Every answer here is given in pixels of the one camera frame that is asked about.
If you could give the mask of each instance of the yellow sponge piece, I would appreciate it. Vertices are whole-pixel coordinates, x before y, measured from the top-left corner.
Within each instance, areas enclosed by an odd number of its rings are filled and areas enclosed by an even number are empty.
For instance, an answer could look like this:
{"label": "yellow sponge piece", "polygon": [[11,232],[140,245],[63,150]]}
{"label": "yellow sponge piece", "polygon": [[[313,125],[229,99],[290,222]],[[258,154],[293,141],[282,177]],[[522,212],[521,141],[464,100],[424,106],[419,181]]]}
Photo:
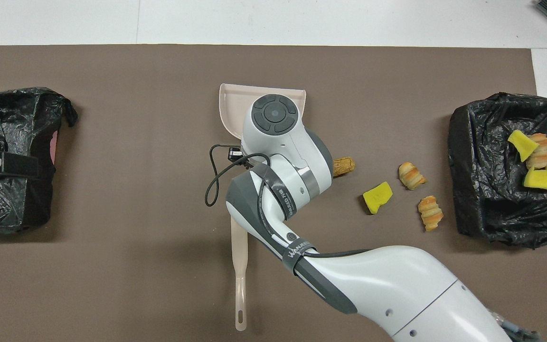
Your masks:
{"label": "yellow sponge piece", "polygon": [[367,207],[368,210],[371,211],[371,214],[377,214],[379,207],[386,204],[391,198],[391,195],[393,195],[393,193],[391,192],[388,182],[383,182],[374,189],[363,193],[362,197],[364,197],[364,201],[367,202]]}
{"label": "yellow sponge piece", "polygon": [[520,154],[520,161],[524,162],[529,158],[529,156],[536,150],[539,146],[539,143],[529,139],[523,132],[515,130],[508,137],[508,141],[516,147]]}
{"label": "yellow sponge piece", "polygon": [[547,165],[543,170],[536,170],[535,167],[531,167],[525,176],[523,185],[527,188],[547,190]]}

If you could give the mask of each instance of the brown table surface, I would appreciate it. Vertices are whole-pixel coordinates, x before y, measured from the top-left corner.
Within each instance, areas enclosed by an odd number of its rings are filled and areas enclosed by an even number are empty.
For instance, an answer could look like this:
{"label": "brown table surface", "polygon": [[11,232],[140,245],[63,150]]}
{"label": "brown table surface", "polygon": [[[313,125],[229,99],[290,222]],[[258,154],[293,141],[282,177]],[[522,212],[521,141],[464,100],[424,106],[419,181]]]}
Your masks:
{"label": "brown table surface", "polygon": [[[446,158],[455,108],[536,93],[529,50],[121,45],[0,46],[0,91],[47,86],[80,113],[59,135],[52,219],[0,236],[0,342],[391,340],[330,308],[254,238],[248,328],[235,331],[228,213],[222,199],[204,205],[208,149],[236,142],[219,119],[223,82],[306,89],[306,127],[356,160],[288,222],[319,251],[420,247],[547,339],[547,247],[458,234]],[[402,188],[403,162],[429,182]],[[242,171],[223,177],[222,198]],[[394,196],[367,215],[361,195],[383,181]],[[430,233],[416,209],[427,195],[445,212]]]}

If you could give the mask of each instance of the black plastic bag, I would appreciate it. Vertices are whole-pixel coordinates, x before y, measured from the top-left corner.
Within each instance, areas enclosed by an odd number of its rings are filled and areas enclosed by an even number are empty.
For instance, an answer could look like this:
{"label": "black plastic bag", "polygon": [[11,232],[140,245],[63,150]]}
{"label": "black plastic bag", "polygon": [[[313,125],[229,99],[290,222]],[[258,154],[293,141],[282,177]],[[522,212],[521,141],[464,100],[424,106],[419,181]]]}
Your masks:
{"label": "black plastic bag", "polygon": [[499,93],[457,108],[449,125],[449,165],[460,233],[489,242],[547,245],[547,190],[525,188],[514,130],[547,134],[547,99]]}
{"label": "black plastic bag", "polygon": [[26,177],[0,174],[0,232],[37,227],[50,219],[52,178],[56,171],[50,157],[50,141],[60,129],[62,117],[73,126],[77,113],[68,99],[45,87],[0,93],[0,152],[7,152],[9,157],[5,164],[11,165],[15,160],[19,161],[17,164],[28,162],[28,167],[13,165],[15,172],[31,168],[36,171]]}

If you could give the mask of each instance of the gray strap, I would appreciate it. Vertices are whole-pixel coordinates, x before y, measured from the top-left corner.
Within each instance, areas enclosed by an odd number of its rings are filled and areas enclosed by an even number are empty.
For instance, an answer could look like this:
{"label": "gray strap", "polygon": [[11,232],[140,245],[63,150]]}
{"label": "gray strap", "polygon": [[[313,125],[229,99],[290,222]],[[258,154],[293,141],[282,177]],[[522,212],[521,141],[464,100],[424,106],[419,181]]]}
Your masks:
{"label": "gray strap", "polygon": [[291,192],[288,191],[284,182],[282,182],[269,165],[263,163],[257,164],[250,171],[263,178],[263,181],[271,189],[273,196],[280,204],[285,219],[290,219],[294,214],[297,214],[297,204],[292,199]]}
{"label": "gray strap", "polygon": [[284,264],[284,267],[294,275],[297,262],[305,254],[305,251],[310,248],[315,249],[308,240],[301,237],[294,240],[284,250],[284,253],[282,254],[282,264]]}

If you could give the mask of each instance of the white robotic arm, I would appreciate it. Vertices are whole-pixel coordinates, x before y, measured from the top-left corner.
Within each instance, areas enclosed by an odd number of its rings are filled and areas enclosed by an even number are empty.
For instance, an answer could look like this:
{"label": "white robotic arm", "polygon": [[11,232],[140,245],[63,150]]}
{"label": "white robotic arm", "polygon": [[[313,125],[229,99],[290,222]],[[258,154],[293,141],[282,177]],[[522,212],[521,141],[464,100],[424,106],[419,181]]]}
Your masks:
{"label": "white robotic arm", "polygon": [[492,314],[443,264],[414,247],[319,254],[284,221],[332,182],[332,158],[283,95],[249,109],[244,154],[263,153],[234,178],[226,207],[286,268],[335,309],[359,313],[397,342],[509,342]]}

